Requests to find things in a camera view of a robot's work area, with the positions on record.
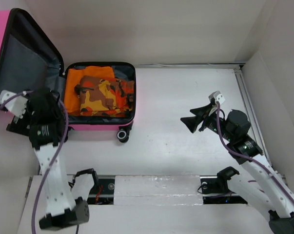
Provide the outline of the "orange cloth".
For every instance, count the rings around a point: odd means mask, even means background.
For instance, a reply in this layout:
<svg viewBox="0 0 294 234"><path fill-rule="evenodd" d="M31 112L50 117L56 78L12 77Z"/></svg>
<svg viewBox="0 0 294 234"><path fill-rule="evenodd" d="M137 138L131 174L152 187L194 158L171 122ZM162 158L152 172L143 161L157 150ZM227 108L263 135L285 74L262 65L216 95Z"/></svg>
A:
<svg viewBox="0 0 294 234"><path fill-rule="evenodd" d="M110 66L98 67L87 66L84 69L70 68L67 72L64 105L70 116L80 115L80 102L78 95L75 93L75 86L79 84L84 76L92 76L98 78L114 78L113 68Z"/></svg>

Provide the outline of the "pink hard-shell suitcase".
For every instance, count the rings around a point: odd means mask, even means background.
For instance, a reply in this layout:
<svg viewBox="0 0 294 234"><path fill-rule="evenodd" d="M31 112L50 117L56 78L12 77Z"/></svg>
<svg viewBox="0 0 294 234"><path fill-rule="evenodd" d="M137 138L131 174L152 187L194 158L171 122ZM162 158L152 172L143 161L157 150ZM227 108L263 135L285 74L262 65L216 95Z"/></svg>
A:
<svg viewBox="0 0 294 234"><path fill-rule="evenodd" d="M135 82L134 107L129 117L70 116L69 128L74 130L117 130L118 140L125 143L133 125L136 111L136 70L126 62L77 62L68 67L63 58L25 10L14 8L0 11L0 93L7 90L48 88L57 91L64 102L67 72L70 68L87 66L113 68L115 78Z"/></svg>

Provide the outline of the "orange camouflage shorts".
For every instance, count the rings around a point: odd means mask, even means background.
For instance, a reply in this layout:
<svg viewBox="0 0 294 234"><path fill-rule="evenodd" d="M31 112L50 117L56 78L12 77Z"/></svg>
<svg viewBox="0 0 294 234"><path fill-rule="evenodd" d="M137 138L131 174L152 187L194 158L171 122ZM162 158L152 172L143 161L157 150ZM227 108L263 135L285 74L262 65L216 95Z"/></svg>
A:
<svg viewBox="0 0 294 234"><path fill-rule="evenodd" d="M129 117L134 107L133 80L84 76L74 90L81 116Z"/></svg>

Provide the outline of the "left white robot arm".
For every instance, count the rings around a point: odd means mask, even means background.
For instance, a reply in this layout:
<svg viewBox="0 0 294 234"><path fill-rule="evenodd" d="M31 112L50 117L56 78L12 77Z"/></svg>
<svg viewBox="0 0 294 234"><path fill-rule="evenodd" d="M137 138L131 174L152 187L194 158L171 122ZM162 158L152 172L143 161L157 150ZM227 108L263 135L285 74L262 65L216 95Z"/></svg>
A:
<svg viewBox="0 0 294 234"><path fill-rule="evenodd" d="M41 183L31 217L31 231L58 231L79 227L90 218L88 196L99 189L93 168L76 173L73 184L67 181L64 156L60 151L67 139L69 117L60 95L48 88L0 94L0 108L26 120L32 148L39 161Z"/></svg>

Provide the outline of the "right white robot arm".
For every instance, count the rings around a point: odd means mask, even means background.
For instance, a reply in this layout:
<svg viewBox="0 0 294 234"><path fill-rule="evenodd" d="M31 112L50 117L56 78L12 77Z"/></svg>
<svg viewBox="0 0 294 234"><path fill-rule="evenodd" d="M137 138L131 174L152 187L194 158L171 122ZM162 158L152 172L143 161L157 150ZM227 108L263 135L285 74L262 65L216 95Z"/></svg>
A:
<svg viewBox="0 0 294 234"><path fill-rule="evenodd" d="M230 156L253 178L245 180L237 169L227 167L213 181L203 182L198 190L235 193L260 212L274 234L294 234L294 193L248 135L251 124L246 114L231 110L226 117L220 117L223 111L219 102L190 112L192 117L180 119L190 132L209 129L216 133Z"/></svg>

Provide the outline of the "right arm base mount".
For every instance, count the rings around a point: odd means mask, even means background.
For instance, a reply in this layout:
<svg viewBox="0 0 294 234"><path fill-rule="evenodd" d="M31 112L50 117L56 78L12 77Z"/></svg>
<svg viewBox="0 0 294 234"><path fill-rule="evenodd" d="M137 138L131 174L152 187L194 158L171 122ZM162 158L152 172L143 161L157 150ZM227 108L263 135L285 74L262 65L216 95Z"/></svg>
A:
<svg viewBox="0 0 294 234"><path fill-rule="evenodd" d="M218 204L248 204L239 195L222 188L216 184L217 178L215 176L204 176L200 178L200 186L197 192L202 195L204 205L218 205Z"/></svg>

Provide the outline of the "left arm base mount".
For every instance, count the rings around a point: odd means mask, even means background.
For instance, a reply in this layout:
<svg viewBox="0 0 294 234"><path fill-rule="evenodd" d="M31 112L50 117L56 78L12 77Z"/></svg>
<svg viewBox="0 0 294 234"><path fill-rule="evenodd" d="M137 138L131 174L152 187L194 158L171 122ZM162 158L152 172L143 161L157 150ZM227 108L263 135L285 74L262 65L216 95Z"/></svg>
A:
<svg viewBox="0 0 294 234"><path fill-rule="evenodd" d="M88 196L89 205L113 205L115 191L115 177L100 177Z"/></svg>

